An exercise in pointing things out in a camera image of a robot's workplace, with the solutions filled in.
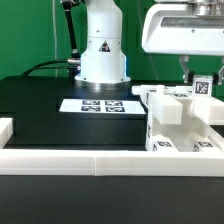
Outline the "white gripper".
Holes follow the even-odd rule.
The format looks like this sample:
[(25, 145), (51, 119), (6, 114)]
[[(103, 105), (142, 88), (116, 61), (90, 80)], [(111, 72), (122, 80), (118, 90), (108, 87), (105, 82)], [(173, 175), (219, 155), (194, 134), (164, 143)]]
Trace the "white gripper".
[(176, 54), (185, 83), (194, 72), (188, 55), (223, 56), (213, 84), (224, 80), (224, 3), (157, 3), (147, 12), (142, 47), (147, 53)]

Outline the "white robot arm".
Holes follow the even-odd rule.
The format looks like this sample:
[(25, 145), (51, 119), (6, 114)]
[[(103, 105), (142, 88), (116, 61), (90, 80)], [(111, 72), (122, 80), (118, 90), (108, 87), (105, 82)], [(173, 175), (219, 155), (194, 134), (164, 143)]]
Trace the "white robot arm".
[[(224, 77), (224, 0), (154, 0), (143, 26), (141, 46), (147, 53), (175, 54), (184, 71), (192, 55), (220, 56)], [(114, 0), (86, 0), (87, 48), (76, 83), (94, 89), (127, 86), (126, 56), (121, 50), (122, 12)]]

